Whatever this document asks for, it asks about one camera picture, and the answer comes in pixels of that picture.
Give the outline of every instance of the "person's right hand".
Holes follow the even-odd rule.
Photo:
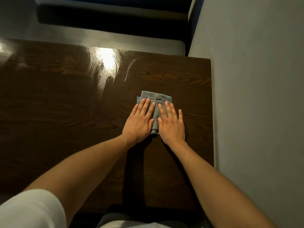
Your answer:
[[[162,118],[158,118],[159,134],[166,145],[170,148],[185,141],[185,127],[183,122],[183,114],[181,109],[178,111],[178,118],[173,103],[165,102],[168,113],[166,115],[161,104],[158,105]]]

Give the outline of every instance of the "table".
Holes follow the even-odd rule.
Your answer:
[[[213,165],[209,59],[0,38],[0,194],[17,194],[69,155],[120,135],[142,90],[172,97],[188,144]],[[149,207],[196,210],[191,192],[176,157],[150,136],[81,211],[136,197]]]

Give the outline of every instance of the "white sleeve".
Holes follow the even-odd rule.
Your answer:
[[[58,198],[41,189],[22,192],[0,206],[1,228],[66,228]]]

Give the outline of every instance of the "finger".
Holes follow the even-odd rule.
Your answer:
[[[152,114],[153,114],[153,112],[154,112],[154,109],[155,109],[155,102],[153,102],[153,103],[151,104],[151,106],[150,106],[150,108],[149,108],[149,110],[148,110],[148,112],[147,112],[147,114],[146,114],[146,118],[147,118],[147,119],[150,119],[150,118],[152,117]]]
[[[154,118],[151,118],[149,121],[149,132],[151,132],[154,123]]]
[[[143,105],[143,108],[142,108],[140,114],[146,115],[146,112],[147,112],[147,109],[148,109],[149,105],[150,105],[150,99],[147,98],[145,104]]]
[[[158,118],[158,130],[161,131],[163,129],[163,120],[161,118]]]
[[[183,121],[183,113],[182,113],[181,109],[178,110],[178,120],[181,123],[184,123],[184,121]]]
[[[166,112],[161,104],[158,104],[158,109],[159,109],[159,112],[161,113],[161,116],[163,119],[168,118],[166,115]]]
[[[135,113],[136,113],[136,111],[137,111],[138,106],[139,106],[139,104],[136,104],[136,105],[135,105],[135,107],[133,108],[133,110],[132,110],[132,112],[131,112],[130,116],[135,115]]]
[[[143,98],[137,108],[136,114],[140,114],[141,109],[143,108],[143,105],[145,104],[145,102],[146,102],[146,99]]]
[[[174,108],[174,105],[173,103],[170,103],[170,107],[171,107],[171,111],[172,111],[172,115],[175,119],[177,119],[177,114],[176,114],[176,111],[175,111],[175,108]]]
[[[166,107],[166,110],[167,110],[167,113],[168,113],[168,118],[173,117],[172,110],[171,110],[171,107],[169,106],[168,101],[165,101],[165,107]]]

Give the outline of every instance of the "cleaning rag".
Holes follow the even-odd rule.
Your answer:
[[[153,117],[154,118],[154,123],[153,123],[153,127],[151,130],[151,134],[159,134],[159,130],[158,130],[158,118],[161,117],[161,113],[158,109],[158,104],[161,104],[167,114],[167,110],[165,107],[165,101],[168,101],[169,103],[172,103],[172,98],[170,96],[164,95],[164,94],[158,94],[158,93],[153,93],[153,92],[149,92],[149,91],[142,91],[141,92],[141,96],[137,97],[137,104],[139,104],[141,102],[141,100],[145,98],[150,98],[151,102],[150,102],[150,106],[153,102],[155,102],[155,110],[153,113]]]

